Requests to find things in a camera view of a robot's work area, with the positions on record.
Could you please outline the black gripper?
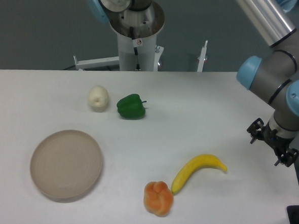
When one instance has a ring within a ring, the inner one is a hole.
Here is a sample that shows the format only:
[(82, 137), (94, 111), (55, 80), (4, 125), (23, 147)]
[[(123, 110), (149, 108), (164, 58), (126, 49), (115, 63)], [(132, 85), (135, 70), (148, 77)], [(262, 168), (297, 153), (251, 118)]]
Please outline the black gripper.
[(282, 164), (290, 167), (297, 160), (299, 151), (289, 147), (291, 139), (279, 137), (277, 135), (278, 131), (276, 129), (272, 130), (269, 123), (264, 126), (261, 118), (257, 118), (251, 123), (247, 128), (247, 132), (251, 137), (250, 144), (253, 144), (257, 140), (264, 141), (275, 151), (275, 155), (278, 158), (274, 164), (275, 166)]

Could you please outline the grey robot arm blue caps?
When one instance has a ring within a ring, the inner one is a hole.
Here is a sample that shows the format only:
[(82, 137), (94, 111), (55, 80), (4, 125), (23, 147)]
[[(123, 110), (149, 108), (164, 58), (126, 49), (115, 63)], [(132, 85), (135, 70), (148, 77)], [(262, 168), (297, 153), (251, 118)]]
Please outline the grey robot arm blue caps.
[[(86, 0), (101, 22), (109, 23), (118, 39), (121, 71), (156, 71), (156, 36), (165, 16), (153, 0)], [(299, 80), (291, 77), (299, 70), (299, 31), (275, 0), (236, 0), (243, 12), (272, 49), (262, 59), (248, 58), (237, 72), (237, 80), (247, 90), (274, 109), (264, 124), (256, 119), (248, 128), (253, 140), (267, 143), (278, 164), (290, 166), (299, 151), (290, 143), (299, 133)]]

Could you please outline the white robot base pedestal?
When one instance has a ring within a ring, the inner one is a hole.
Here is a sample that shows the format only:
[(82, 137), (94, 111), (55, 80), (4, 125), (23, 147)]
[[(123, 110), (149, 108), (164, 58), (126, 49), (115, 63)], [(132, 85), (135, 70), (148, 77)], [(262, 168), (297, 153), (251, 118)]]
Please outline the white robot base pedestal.
[(117, 35), (121, 71), (157, 71), (157, 35), (165, 24), (164, 12), (156, 2), (143, 11), (125, 10), (110, 19)]

